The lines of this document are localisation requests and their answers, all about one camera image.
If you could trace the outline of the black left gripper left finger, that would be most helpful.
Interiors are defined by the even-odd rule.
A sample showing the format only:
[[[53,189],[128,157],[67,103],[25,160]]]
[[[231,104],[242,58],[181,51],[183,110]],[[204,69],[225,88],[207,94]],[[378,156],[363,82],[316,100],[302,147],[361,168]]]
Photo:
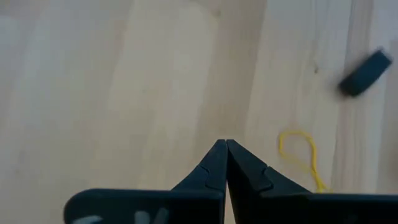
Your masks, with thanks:
[[[65,223],[223,223],[226,141],[217,140],[199,164],[171,190],[88,189],[64,206]]]

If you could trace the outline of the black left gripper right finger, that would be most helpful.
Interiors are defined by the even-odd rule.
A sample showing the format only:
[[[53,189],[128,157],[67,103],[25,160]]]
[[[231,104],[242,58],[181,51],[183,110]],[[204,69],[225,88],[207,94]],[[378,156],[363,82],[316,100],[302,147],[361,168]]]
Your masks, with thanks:
[[[311,193],[234,140],[227,182],[236,223],[397,223],[397,196]]]

